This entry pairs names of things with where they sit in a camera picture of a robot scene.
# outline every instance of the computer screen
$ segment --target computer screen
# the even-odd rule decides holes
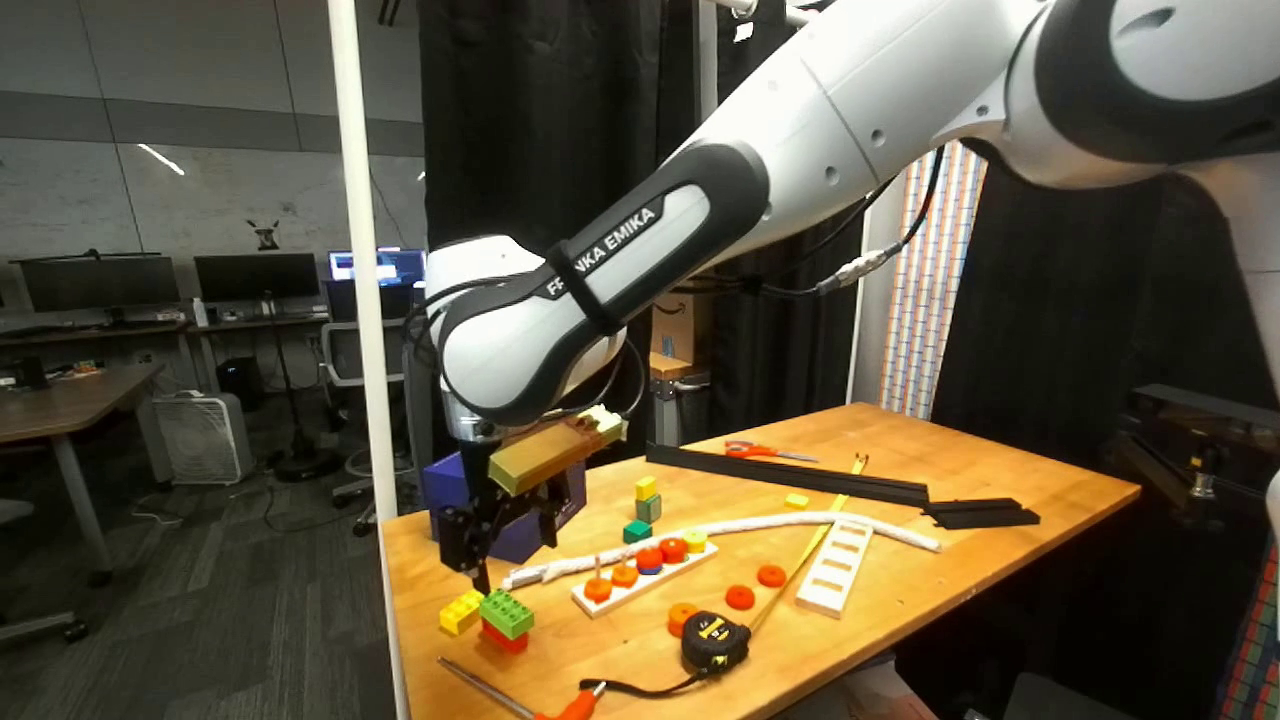
[[[157,254],[14,262],[33,312],[176,309],[172,262]]]
[[[197,258],[197,285],[210,303],[318,297],[311,254]]]
[[[351,254],[327,254],[327,282],[354,282]],[[419,249],[375,249],[375,285],[415,285],[423,282],[423,254]]]

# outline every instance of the white wall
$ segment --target white wall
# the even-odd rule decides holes
[[[423,245],[415,6],[361,58],[381,245]],[[327,16],[318,0],[0,6],[0,319],[26,316],[5,262],[57,254],[348,249]],[[136,144],[172,156],[168,171]]]

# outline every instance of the cable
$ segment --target cable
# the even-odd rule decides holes
[[[773,297],[791,297],[791,302],[794,302],[794,297],[823,297],[823,292],[849,289],[849,285],[870,275],[874,267],[884,267],[895,254],[904,254],[904,249],[921,235],[921,228],[922,228],[922,222],[927,222],[927,214],[933,214],[939,177],[943,177],[943,150],[933,152],[922,201],[921,201],[921,207],[915,207],[912,228],[906,228],[895,245],[874,249],[874,254],[858,254],[855,262],[839,266],[830,275],[823,275],[823,282],[814,282],[814,285],[808,285],[808,289],[773,289],[773,285],[766,285],[766,292],[773,292]]]
[[[625,685],[625,681],[606,681],[606,678],[585,678],[585,681],[574,681],[574,690],[598,690],[602,685],[602,694],[625,694],[625,697],[644,697],[644,700],[664,700],[664,697],[681,697],[681,694],[687,694],[690,685],[701,685],[701,681],[710,681],[716,672],[690,672],[690,678],[685,678],[681,685],[669,685],[669,690],[639,690],[639,685]]]

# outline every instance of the tape measure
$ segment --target tape measure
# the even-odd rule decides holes
[[[681,631],[681,666],[690,678],[723,678],[753,652],[753,629],[716,611],[690,611]]]

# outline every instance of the wooden tabletop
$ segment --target wooden tabletop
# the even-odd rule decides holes
[[[49,387],[0,393],[0,444],[84,432],[113,408],[130,406],[157,373],[159,365],[119,365],[75,380],[51,380]]]
[[[943,531],[921,518],[921,510],[849,500],[845,513],[927,531],[943,548],[921,553],[874,535],[839,615],[783,598],[754,631],[746,666],[681,700],[630,700],[606,694],[596,714],[598,720],[773,716],[1136,500],[1136,484],[865,406],[734,437],[814,458],[819,467],[849,467],[855,451],[869,451],[870,478],[921,482],[933,500],[1017,498],[1022,510],[1041,513],[1041,525]],[[639,478],[656,478],[664,498],[664,521],[656,531],[791,513],[783,504],[791,488],[625,462],[587,471],[587,510],[559,531],[559,548],[544,548],[531,565],[616,548],[620,529],[630,521]],[[830,498],[819,493],[804,498],[808,510],[830,504]],[[585,576],[521,590],[514,600],[534,611],[531,646],[524,657],[495,657],[492,648],[480,648],[474,631],[453,640],[436,629],[439,607],[461,598],[468,579],[439,565],[423,513],[398,518],[384,525],[384,553],[406,710],[415,720],[504,716],[492,700],[447,678],[439,657],[495,681],[534,714],[559,714],[585,678],[669,690],[685,681],[681,648],[664,631],[669,607],[685,600],[746,623],[746,611],[732,611],[723,605],[723,590],[760,590],[753,579],[754,570],[788,570],[808,535],[810,529],[716,535],[721,553],[710,560],[596,619],[587,619],[566,598]]]

